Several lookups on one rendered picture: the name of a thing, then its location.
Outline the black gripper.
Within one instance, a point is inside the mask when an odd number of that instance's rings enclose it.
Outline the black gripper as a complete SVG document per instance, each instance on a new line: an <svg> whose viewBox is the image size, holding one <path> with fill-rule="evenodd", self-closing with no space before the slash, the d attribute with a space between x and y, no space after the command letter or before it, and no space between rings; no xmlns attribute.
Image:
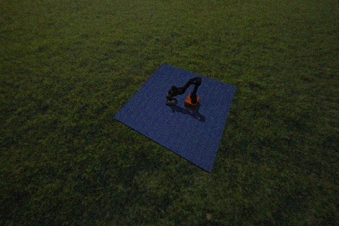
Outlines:
<svg viewBox="0 0 339 226"><path fill-rule="evenodd" d="M167 99L169 99L169 101L172 101L172 97L176 96L175 92L173 92L173 94L171 96L168 96Z"/></svg>

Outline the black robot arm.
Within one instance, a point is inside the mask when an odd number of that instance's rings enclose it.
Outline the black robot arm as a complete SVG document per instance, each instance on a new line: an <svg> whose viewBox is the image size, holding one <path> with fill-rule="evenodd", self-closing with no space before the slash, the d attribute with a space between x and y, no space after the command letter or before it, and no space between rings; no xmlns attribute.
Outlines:
<svg viewBox="0 0 339 226"><path fill-rule="evenodd" d="M196 80L196 82L193 82L193 81L195 81L195 80ZM195 77L195 78L193 78L193 79L190 79L190 80L186 83L186 85L185 85L184 87L182 87L182 88L180 88L180 87L177 88L176 86L172 86L171 89L168 91L168 93L172 95L173 92L175 92L176 95L182 95L182 94L185 93L186 89L187 89L191 84L194 84L195 87L194 87L193 92L191 92L191 94L190 94L190 99L191 99L191 103L196 104L196 102L197 102L197 95L196 95L196 92L197 92L198 87L199 87L200 84L201 84L201 81L202 81L202 78L201 78L201 77Z"/></svg>

